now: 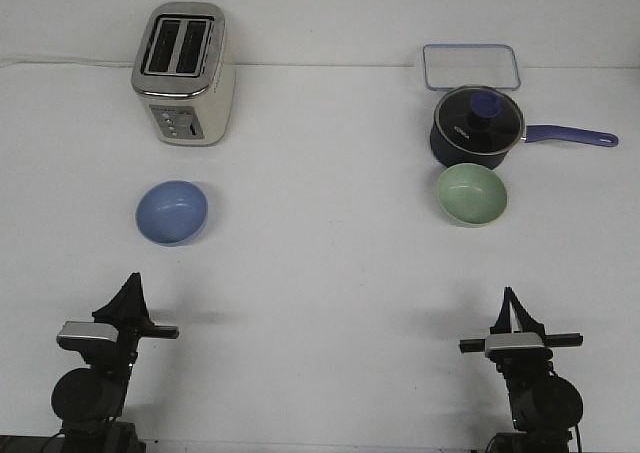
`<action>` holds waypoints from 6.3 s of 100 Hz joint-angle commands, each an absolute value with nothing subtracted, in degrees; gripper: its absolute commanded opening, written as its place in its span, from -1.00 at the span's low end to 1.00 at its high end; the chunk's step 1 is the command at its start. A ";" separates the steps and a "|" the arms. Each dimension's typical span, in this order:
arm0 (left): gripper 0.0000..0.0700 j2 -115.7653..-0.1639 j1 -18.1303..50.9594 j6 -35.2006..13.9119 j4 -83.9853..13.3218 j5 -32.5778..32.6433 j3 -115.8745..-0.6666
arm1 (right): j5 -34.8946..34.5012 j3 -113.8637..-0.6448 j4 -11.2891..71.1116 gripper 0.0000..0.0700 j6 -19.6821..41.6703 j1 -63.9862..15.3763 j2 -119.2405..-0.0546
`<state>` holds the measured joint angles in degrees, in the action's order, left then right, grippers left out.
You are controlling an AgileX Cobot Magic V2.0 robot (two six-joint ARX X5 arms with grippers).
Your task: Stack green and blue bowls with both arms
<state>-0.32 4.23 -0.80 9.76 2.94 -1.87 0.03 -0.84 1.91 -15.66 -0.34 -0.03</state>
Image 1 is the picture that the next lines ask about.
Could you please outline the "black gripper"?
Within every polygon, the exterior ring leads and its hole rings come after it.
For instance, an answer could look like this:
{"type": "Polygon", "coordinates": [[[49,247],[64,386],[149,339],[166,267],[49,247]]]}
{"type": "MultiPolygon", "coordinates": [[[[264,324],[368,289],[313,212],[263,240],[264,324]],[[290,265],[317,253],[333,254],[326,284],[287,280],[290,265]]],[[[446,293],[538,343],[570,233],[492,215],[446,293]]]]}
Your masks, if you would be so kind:
{"type": "MultiPolygon", "coordinates": [[[[536,321],[524,308],[518,299],[516,293],[510,286],[506,286],[503,292],[503,301],[500,312],[493,326],[489,331],[491,334],[510,334],[511,327],[511,310],[521,332],[527,333],[544,333],[544,325],[536,321]]],[[[496,365],[499,371],[502,371],[508,363],[516,364],[533,364],[540,365],[551,360],[553,357],[553,348],[570,348],[580,347],[583,344],[584,337],[580,333],[564,333],[551,334],[545,337],[539,335],[545,345],[544,348],[514,351],[512,353],[498,353],[491,355],[489,359],[496,365]]],[[[459,341],[459,350],[465,353],[483,353],[485,338],[461,339],[459,341]]]]}
{"type": "Polygon", "coordinates": [[[142,338],[177,339],[177,326],[156,325],[150,319],[143,293],[141,274],[132,273],[118,293],[103,307],[92,313],[98,323],[124,323],[135,317],[138,324],[114,326],[118,330],[116,344],[79,351],[91,367],[104,371],[131,368],[137,360],[138,343],[142,338]]]}

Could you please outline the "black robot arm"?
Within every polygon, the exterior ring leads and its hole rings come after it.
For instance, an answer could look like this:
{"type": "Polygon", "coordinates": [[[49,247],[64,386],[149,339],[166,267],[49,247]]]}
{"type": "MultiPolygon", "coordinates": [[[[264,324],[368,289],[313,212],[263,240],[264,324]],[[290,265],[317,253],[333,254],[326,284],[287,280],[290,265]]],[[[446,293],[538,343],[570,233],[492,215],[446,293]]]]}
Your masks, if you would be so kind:
{"type": "Polygon", "coordinates": [[[80,354],[85,365],[65,373],[51,394],[61,420],[52,435],[3,435],[3,452],[144,452],[136,426],[120,419],[143,338],[179,337],[176,326],[155,324],[149,315],[141,274],[132,273],[90,321],[67,321],[57,345],[80,354]]]}
{"type": "Polygon", "coordinates": [[[461,353],[482,353],[492,362],[507,388],[514,430],[495,434],[485,447],[487,452],[567,452],[571,440],[582,450],[583,399],[553,364],[555,348],[582,344],[579,333],[547,333],[514,290],[504,288],[501,309],[489,334],[459,341],[461,353]]]}

